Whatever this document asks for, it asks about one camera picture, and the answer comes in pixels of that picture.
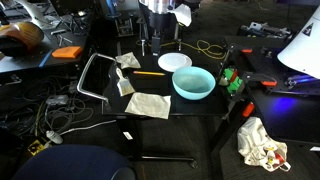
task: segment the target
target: floor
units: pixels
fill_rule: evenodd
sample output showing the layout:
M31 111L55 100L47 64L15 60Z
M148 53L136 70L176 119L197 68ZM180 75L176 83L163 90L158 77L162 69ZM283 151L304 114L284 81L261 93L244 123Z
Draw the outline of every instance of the floor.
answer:
M288 6L272 3L272 0L203 0L198 16L193 17L190 27L185 30L184 42L196 44L197 40L220 44L225 35L235 35L241 25L249 26L251 22L267 22L273 27L290 27L298 31L315 10L313 7L292 6L288 13ZM108 49L102 38L94 40L100 45L98 51L115 56L116 53ZM99 122L112 120L99 114L99 101L89 100L97 112L94 116L77 127L86 127ZM140 133L143 135L145 152L163 155L183 155L194 157L198 168L192 168L185 162L136 162L132 165L141 180L209 180L220 179L212 171L214 163L210 161L208 141L214 134L221 120L217 117L181 117L169 120L153 119L141 122ZM113 149L122 154L129 154L125 139L119 133L115 123L101 125L90 130L74 131L64 135L64 143L90 144ZM292 169L289 172L277 170L267 172L262 167L248 166L243 163L237 151L236 134L227 142L220 152L223 179L318 179L320 175L320 158L310 152L309 146L287 144L287 160Z

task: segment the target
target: paper plate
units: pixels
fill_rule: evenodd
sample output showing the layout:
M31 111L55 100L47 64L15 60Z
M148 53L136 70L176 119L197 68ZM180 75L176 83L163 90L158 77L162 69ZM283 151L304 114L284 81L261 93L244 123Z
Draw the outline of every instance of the paper plate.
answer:
M179 68L191 66L192 61L181 53L167 53L160 56L158 64L163 70L174 72Z

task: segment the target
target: teal bowl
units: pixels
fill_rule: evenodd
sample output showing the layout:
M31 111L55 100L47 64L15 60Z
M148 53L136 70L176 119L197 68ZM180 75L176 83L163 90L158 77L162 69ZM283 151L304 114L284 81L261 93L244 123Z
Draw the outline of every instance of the teal bowl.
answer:
M210 72L199 67L183 67L172 75L176 92L189 100L199 100L208 96L216 85Z

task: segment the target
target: bag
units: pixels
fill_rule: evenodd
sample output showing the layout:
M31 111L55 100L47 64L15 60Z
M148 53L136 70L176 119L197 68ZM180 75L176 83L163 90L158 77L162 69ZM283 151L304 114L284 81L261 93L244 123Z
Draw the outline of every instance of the bag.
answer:
M238 151L244 157L244 163L262 166L269 172L280 168L288 172L291 168L287 162L287 145L271 139L260 118L250 117L237 133Z

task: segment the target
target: lamp shade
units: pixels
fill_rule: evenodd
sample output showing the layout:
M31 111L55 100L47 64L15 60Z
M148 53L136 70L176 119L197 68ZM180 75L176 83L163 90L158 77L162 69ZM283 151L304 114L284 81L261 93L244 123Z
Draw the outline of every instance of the lamp shade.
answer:
M278 59L289 68L320 79L320 6Z

